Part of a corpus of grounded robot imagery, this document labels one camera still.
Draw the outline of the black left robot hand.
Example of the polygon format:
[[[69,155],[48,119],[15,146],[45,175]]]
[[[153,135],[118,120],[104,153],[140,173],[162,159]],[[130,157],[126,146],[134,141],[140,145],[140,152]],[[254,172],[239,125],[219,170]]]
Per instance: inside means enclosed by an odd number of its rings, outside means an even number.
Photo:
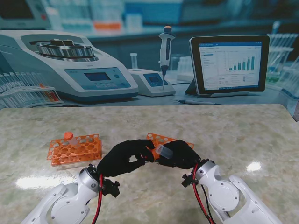
[[[146,161],[154,162],[151,152],[155,146],[146,139],[127,140],[114,146],[97,165],[97,174],[104,177],[116,177],[131,173],[145,165]]]

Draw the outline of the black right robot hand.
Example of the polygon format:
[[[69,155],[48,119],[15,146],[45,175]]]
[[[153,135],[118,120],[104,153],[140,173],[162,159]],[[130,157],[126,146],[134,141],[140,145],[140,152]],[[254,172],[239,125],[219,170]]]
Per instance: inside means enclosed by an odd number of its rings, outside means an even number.
[[[170,159],[161,155],[157,160],[159,165],[191,169],[201,162],[200,156],[183,140],[172,141],[164,146],[171,150],[173,155]]]

